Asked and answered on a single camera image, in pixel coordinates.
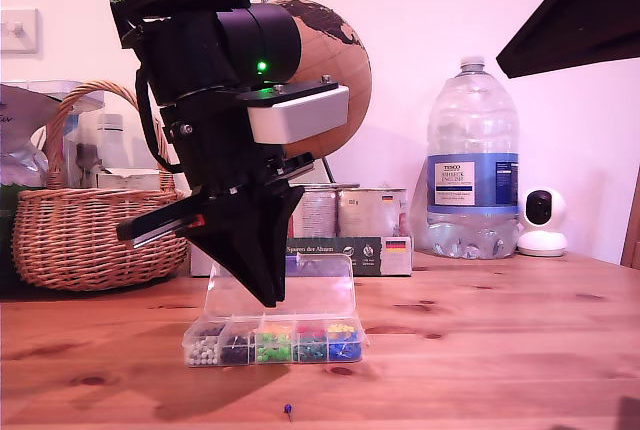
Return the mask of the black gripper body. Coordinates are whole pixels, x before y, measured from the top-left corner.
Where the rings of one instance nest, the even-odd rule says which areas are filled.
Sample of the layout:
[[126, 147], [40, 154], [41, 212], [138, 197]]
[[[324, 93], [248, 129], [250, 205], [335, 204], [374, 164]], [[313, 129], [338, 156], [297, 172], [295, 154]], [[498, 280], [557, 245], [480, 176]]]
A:
[[[180, 160], [171, 169], [184, 172], [191, 196], [241, 193], [257, 204], [262, 189], [289, 185], [290, 178], [313, 166], [309, 152], [289, 156], [280, 144], [255, 142], [248, 109], [233, 93], [191, 95], [163, 108], [161, 115]], [[179, 202], [119, 224], [119, 240], [140, 246], [169, 232], [183, 236], [181, 229], [200, 225], [180, 213]]]

